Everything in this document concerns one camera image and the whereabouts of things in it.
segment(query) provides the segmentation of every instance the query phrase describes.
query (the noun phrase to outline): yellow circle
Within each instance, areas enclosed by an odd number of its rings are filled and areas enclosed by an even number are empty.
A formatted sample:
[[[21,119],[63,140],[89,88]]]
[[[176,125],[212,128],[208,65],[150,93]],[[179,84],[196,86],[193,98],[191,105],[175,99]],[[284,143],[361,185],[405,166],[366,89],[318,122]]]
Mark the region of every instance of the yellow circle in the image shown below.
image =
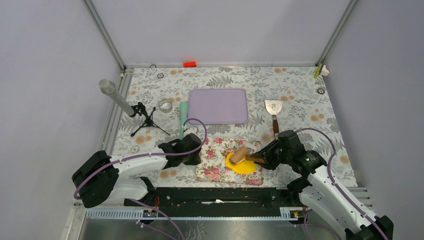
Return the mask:
[[[234,152],[230,152],[225,159],[225,165],[227,167],[229,167],[231,170],[233,170],[234,172],[238,173],[238,174],[252,174],[254,171],[256,171],[256,167],[258,165],[256,165],[254,162],[252,161],[246,161],[243,160],[241,162],[239,162],[236,165],[233,165],[230,162],[230,158],[231,156],[234,155]]]

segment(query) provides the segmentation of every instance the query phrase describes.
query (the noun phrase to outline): gray wall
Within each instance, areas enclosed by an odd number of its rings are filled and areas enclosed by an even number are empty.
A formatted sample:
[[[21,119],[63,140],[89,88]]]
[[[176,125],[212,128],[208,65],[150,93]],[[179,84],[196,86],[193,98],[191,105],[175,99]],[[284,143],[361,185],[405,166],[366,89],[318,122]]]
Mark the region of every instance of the gray wall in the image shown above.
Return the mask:
[[[315,63],[349,0],[93,0],[127,64]]]
[[[0,2],[0,239],[59,239],[119,70],[80,0]]]
[[[394,239],[422,239],[424,1],[359,1],[325,61],[351,163]]]

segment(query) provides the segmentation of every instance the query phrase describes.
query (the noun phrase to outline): green tube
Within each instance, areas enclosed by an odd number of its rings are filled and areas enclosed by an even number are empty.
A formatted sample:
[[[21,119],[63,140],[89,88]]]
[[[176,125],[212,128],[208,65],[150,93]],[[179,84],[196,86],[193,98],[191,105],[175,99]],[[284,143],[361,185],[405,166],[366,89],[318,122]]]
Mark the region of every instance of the green tube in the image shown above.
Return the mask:
[[[179,104],[179,138],[184,138],[184,129],[183,124],[187,120],[189,114],[189,104],[185,101],[182,101]]]

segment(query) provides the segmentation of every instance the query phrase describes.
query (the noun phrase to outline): purple tray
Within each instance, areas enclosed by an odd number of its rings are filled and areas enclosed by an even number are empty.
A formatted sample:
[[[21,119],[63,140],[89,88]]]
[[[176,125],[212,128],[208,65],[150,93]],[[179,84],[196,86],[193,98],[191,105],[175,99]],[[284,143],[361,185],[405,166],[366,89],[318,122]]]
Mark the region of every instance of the purple tray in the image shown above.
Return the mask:
[[[194,89],[188,98],[188,118],[205,124],[244,124],[249,119],[246,91],[241,88]]]

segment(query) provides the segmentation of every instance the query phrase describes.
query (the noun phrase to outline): black tripod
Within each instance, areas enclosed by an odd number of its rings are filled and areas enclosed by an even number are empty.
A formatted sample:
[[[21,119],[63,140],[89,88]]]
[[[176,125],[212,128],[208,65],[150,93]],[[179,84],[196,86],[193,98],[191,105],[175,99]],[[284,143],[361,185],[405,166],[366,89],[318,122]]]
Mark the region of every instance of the black tripod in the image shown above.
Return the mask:
[[[153,110],[151,111],[150,115],[147,114],[146,111],[146,106],[144,106],[143,103],[138,102],[137,105],[131,106],[132,109],[134,109],[134,115],[130,116],[130,117],[135,117],[137,114],[140,116],[144,116],[145,120],[144,123],[137,128],[137,130],[135,130],[135,132],[131,133],[131,137],[134,137],[134,135],[136,135],[136,133],[142,129],[142,128],[148,128],[148,127],[154,127],[154,128],[158,128],[160,130],[162,130],[164,133],[166,133],[168,136],[170,136],[169,133],[167,133],[165,130],[163,130],[162,128],[160,128],[158,125],[156,125],[156,123],[153,122],[153,112],[156,110],[156,107],[153,107]]]

